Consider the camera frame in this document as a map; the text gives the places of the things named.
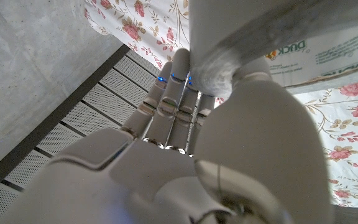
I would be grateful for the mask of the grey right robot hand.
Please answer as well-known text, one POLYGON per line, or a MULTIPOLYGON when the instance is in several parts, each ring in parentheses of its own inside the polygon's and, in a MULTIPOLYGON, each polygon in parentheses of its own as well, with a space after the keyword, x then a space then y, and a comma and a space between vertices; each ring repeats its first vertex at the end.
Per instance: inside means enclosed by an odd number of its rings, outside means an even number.
POLYGON ((119 130, 59 152, 2 223, 332 223, 321 141, 262 58, 221 106, 175 52, 119 130))

